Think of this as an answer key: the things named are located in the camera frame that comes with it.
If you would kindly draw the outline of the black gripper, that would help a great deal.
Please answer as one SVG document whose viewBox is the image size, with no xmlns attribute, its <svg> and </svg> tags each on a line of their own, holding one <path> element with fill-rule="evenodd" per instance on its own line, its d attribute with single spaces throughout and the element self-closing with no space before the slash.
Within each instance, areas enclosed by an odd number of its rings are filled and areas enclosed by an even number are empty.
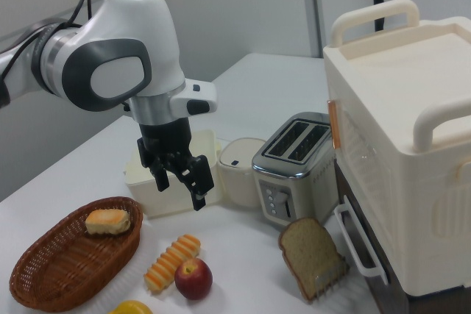
<svg viewBox="0 0 471 314">
<path fill-rule="evenodd" d="M 139 152 L 141 162 L 154 176 L 157 190 L 169 187 L 167 171 L 176 174 L 191 194 L 195 211 L 205 205 L 206 194 L 213 189 L 214 182 L 208 159 L 205 155 L 194 157 L 190 153 L 191 129 L 188 118 L 163 125 L 139 125 L 142 142 Z"/>
</svg>

